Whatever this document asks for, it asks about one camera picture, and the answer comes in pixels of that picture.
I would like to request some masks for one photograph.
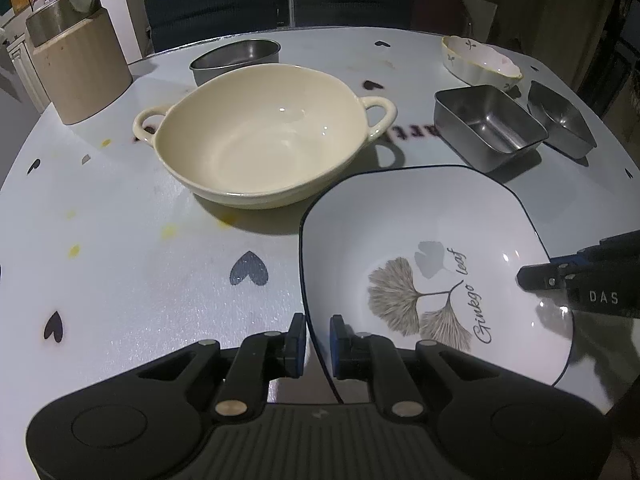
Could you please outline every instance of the yellow-rimmed dish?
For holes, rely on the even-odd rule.
[[[519,67],[504,54],[458,36],[442,38],[442,63],[454,76],[471,86],[492,85],[507,91],[523,77]]]

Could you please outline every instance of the table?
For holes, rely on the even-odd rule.
[[[463,164],[425,126],[434,93],[463,83],[440,62],[440,37],[382,28],[313,28],[273,38],[281,62],[322,70],[359,96],[398,105],[392,143],[362,153],[351,171]],[[0,478],[35,478],[24,448],[47,402],[203,338],[235,346],[283,330],[302,312],[298,227],[307,202],[243,212],[196,199],[135,142],[135,115],[195,88],[191,60],[234,38],[180,48],[131,65],[133,85],[75,126],[49,106],[0,192]],[[494,177],[524,204],[550,256],[640,228],[640,171],[614,136],[542,63],[515,53],[526,105],[532,78],[569,98],[598,143],[577,164],[546,145]],[[363,82],[383,88],[368,91]],[[380,118],[379,110],[370,119]],[[240,258],[259,257],[265,285],[233,284]],[[572,361],[558,387],[610,408],[640,374],[638,323],[577,315]],[[311,355],[305,379],[271,398],[332,402]]]

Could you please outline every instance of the white cabinet door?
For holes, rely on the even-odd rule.
[[[19,43],[15,48],[12,48],[9,53],[11,60],[14,62],[15,69],[20,76],[20,80],[24,85],[27,94],[33,101],[34,106],[38,113],[43,113],[47,105],[51,102],[47,92],[40,82],[40,78],[36,73],[36,69],[31,62],[27,47],[24,42]]]

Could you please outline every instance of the small floral dish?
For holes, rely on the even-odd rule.
[[[300,229],[303,301],[328,376],[330,319],[341,314],[355,333],[398,348],[433,339],[554,384],[569,358],[572,315],[516,282],[522,266],[548,261],[517,197],[466,166],[351,176],[314,203]],[[549,324],[550,310],[563,322]],[[366,400],[363,386],[334,386],[345,402]]]
[[[523,77],[517,65],[504,54],[458,36],[442,38],[442,63],[454,76],[471,86],[493,85],[505,92]]]

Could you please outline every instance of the wooden cylinder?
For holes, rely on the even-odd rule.
[[[31,60],[65,124],[97,114],[132,83],[127,61],[104,8],[34,47]]]

